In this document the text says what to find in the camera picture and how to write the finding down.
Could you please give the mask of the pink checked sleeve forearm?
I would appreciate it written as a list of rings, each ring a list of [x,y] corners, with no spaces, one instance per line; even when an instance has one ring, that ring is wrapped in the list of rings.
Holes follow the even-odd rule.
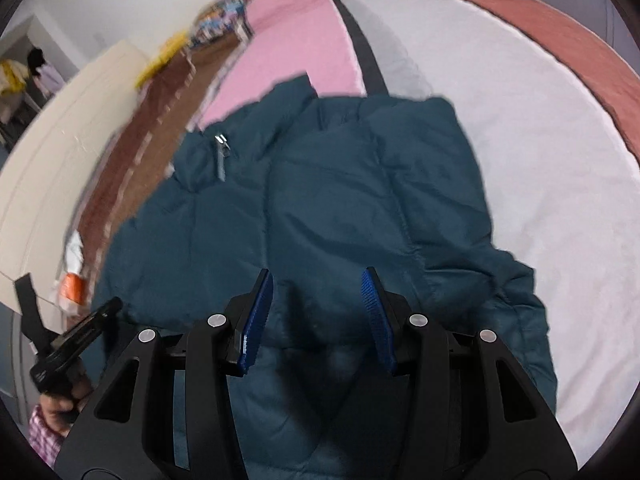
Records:
[[[68,426],[56,411],[37,404],[28,424],[28,442],[37,455],[51,468],[54,467],[68,434]]]

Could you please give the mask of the person's left hand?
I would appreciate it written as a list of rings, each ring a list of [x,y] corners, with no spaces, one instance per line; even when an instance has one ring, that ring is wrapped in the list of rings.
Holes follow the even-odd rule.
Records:
[[[56,434],[66,438],[72,426],[70,426],[70,423],[65,419],[63,413],[73,411],[74,408],[82,411],[92,393],[93,385],[87,375],[81,375],[77,378],[70,398],[67,396],[58,396],[57,394],[51,396],[47,393],[41,393],[39,404],[47,426]]]

